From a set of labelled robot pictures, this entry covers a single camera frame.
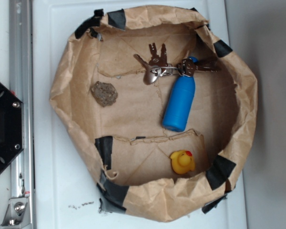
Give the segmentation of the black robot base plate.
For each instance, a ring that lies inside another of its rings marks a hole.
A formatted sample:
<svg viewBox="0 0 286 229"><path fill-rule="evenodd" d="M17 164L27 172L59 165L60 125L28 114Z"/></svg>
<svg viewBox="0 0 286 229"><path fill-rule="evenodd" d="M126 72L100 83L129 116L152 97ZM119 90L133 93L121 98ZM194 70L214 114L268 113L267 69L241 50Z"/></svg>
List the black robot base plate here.
<svg viewBox="0 0 286 229"><path fill-rule="evenodd" d="M0 82L0 174L23 150L22 101Z"/></svg>

